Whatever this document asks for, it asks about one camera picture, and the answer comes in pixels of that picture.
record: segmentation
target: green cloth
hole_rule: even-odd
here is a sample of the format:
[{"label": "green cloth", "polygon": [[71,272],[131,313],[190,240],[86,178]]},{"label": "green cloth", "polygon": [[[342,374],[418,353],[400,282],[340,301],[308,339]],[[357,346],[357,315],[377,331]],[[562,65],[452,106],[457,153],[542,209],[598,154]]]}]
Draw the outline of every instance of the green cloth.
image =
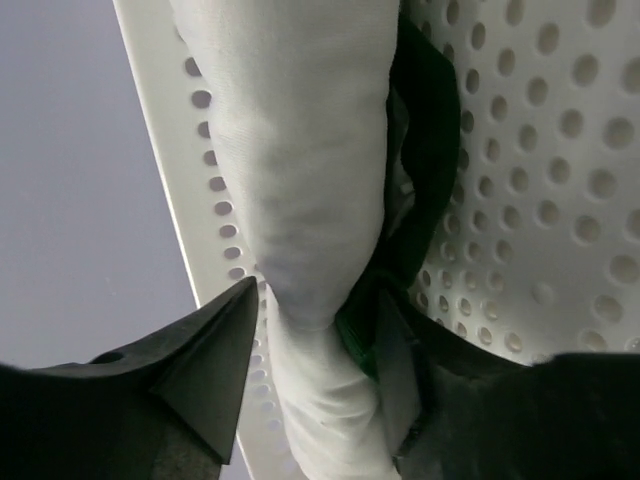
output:
[{"label": "green cloth", "polygon": [[[409,124],[401,147],[402,167],[413,183],[415,199],[399,226],[389,234],[385,219],[378,246],[364,273],[336,315],[342,340],[359,367],[377,378],[373,354],[376,292],[381,285],[409,301],[413,284],[456,177],[460,149],[460,100],[455,70],[405,16],[398,23],[398,45],[391,67],[391,88],[402,99]],[[393,96],[387,104],[393,111]],[[399,126],[389,115],[389,175],[397,150]]]}]

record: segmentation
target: rolled white cloth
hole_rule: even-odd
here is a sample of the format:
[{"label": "rolled white cloth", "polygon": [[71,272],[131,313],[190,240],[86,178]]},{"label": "rolled white cloth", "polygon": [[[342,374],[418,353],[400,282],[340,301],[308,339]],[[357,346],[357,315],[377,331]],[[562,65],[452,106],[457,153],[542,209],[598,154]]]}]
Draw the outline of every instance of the rolled white cloth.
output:
[{"label": "rolled white cloth", "polygon": [[399,2],[171,2],[211,89],[209,131],[240,229],[272,289],[270,360],[292,452],[310,480],[398,478],[375,387],[333,320],[382,225]]}]

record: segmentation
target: gray wall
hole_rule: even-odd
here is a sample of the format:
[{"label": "gray wall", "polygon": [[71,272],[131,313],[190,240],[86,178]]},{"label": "gray wall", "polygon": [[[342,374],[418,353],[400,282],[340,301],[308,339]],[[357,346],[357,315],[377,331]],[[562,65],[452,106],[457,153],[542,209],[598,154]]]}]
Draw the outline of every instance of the gray wall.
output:
[{"label": "gray wall", "polygon": [[0,2],[0,361],[87,361],[193,308],[111,2]]}]

